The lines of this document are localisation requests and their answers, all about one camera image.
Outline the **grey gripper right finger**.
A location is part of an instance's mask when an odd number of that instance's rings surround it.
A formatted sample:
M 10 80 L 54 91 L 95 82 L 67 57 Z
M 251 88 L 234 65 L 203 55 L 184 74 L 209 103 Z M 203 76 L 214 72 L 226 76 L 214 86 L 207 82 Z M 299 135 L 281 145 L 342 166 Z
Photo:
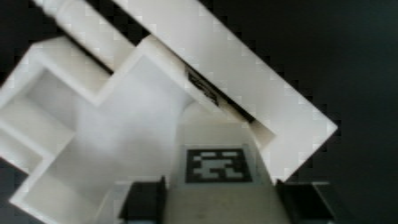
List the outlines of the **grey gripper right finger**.
M 329 182 L 276 184 L 294 224 L 351 224 L 351 214 Z

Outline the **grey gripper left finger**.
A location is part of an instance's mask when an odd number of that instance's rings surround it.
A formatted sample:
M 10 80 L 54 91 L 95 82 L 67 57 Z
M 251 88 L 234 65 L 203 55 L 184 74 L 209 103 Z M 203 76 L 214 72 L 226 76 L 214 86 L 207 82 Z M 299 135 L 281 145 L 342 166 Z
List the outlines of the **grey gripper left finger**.
M 166 178 L 118 183 L 104 198 L 97 224 L 164 224 Z

